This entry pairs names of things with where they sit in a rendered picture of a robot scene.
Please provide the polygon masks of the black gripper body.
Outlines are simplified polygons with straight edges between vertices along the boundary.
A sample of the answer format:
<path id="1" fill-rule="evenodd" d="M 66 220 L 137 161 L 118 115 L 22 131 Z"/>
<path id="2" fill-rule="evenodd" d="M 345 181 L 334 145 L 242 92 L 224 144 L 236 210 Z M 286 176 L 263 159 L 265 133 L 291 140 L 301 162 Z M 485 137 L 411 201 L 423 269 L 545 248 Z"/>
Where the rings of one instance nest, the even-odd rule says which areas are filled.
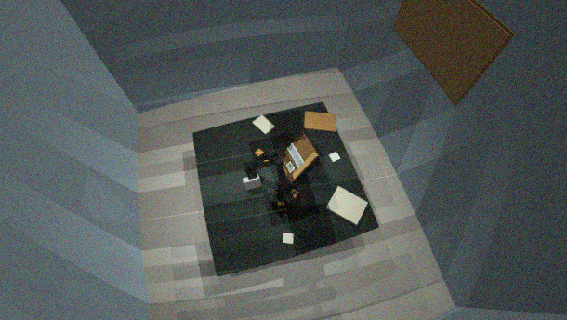
<path id="1" fill-rule="evenodd" d="M 293 200 L 294 200 L 294 197 L 293 197 L 293 194 L 292 194 L 292 193 L 290 193 L 289 196 L 290 196 L 291 198 L 293 198 Z M 278 198 L 278 197 L 273 197 L 273 194 L 268 195 L 268 199 L 269 199 L 269 204 L 273 204 L 273 202 L 276 202 L 276 201 L 282 202 L 282 200 L 283 200 L 283 199 L 280 199 L 280 198 Z M 276 200 L 276 199 L 277 199 L 277 200 Z"/>

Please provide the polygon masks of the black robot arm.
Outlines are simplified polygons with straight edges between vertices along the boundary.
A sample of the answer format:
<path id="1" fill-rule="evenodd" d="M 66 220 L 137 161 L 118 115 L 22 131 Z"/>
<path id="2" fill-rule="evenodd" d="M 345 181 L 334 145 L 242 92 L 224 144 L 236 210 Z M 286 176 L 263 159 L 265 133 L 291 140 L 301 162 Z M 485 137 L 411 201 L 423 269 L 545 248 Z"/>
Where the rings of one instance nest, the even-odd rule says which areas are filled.
<path id="1" fill-rule="evenodd" d="M 274 156 L 277 157 L 278 159 L 277 161 L 273 159 Z M 269 160 L 271 163 L 273 163 L 276 166 L 279 182 L 278 182 L 278 187 L 274 188 L 274 191 L 277 193 L 277 197 L 283 199 L 282 201 L 286 205 L 288 206 L 291 205 L 294 202 L 294 200 L 289 196 L 290 189 L 289 189 L 288 181 L 286 180 L 284 174 L 284 161 L 281 159 L 281 156 L 275 149 L 270 149 L 256 160 L 251 160 L 245 163 L 244 172 L 246 172 L 247 178 L 251 180 L 257 177 L 255 168 L 258 167 L 257 165 L 258 163 L 264 160 Z"/>

